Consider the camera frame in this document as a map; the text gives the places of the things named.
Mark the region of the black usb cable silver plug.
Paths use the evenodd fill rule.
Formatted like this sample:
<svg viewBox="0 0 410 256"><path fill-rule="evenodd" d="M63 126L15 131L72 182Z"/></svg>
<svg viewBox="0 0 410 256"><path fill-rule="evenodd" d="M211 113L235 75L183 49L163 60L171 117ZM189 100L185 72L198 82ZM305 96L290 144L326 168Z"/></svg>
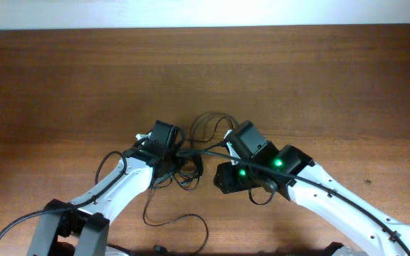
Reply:
<svg viewBox="0 0 410 256"><path fill-rule="evenodd" d="M153 186L150 186L150 187L149 187L149 192L148 192L147 200L146 200L146 203L145 203L144 208L143 208L143 211L142 211L142 221L143 221L143 223L144 223L145 225L147 225L147 226L149 226L149 227L159 228L159 227L162 227L162 226L166 226L166 225L171 225L171 224L177 223L177 222L179 222L179 221L181 221L181 220L185 220L185 219L187 219L187 218L197 218L197 219L199 219L199 220L202 222L202 224L204 225L204 228L205 228L204 240L203 240L202 244L200 245L200 247L199 247L198 249L196 249L195 251L182 253L182 255L184 255L184 256L197 256L197 255L199 255L199 253L202 252L203 249L206 247L206 245L207 245L207 243L208 243L208 241L209 241L209 234L210 234L208 224L206 223L205 219L202 218L200 215L197 215L197 214L195 214L195 213L187 213L187 214L184 214L184 215L179 216L178 218L174 218L174 219L172 219L172 220L169 220L169 221L163 222L163 223L150 223L150 222L147 220L147 219L148 219L147 210L148 210L149 205L150 205L150 203L151 203L151 201L152 201L152 199L153 199L153 197L154 197L155 191L158 191L158 190L161 190L162 188L166 188L166 187L170 186L170 184L172 183L172 181L173 181L173 178L170 178L170 179L169 179L169 183L168 183L167 185L163 185L163 186L155 186L155 185L153 185Z"/></svg>

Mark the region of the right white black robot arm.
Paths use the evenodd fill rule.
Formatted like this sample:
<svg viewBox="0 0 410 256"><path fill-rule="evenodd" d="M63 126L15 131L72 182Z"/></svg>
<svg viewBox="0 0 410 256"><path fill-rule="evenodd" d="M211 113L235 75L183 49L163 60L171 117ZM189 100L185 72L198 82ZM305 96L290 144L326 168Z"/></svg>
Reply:
<svg viewBox="0 0 410 256"><path fill-rule="evenodd" d="M230 160L214 177L222 193L263 188L316 213L366 255L410 255L410 225L355 195L299 148L278 149L250 121L228 130L224 146Z"/></svg>

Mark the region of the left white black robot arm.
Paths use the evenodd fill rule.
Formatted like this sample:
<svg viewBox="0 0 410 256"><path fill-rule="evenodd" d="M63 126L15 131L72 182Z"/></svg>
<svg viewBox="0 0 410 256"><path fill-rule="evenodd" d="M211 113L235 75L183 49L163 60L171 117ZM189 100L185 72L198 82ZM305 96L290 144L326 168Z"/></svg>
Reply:
<svg viewBox="0 0 410 256"><path fill-rule="evenodd" d="M183 131L156 121L148 134L119 152L113 171L86 193L68 203L52 200L40 217L29 255L128 255L129 250L108 243L110 225L139 194L163 183L179 170L175 156L184 142Z"/></svg>

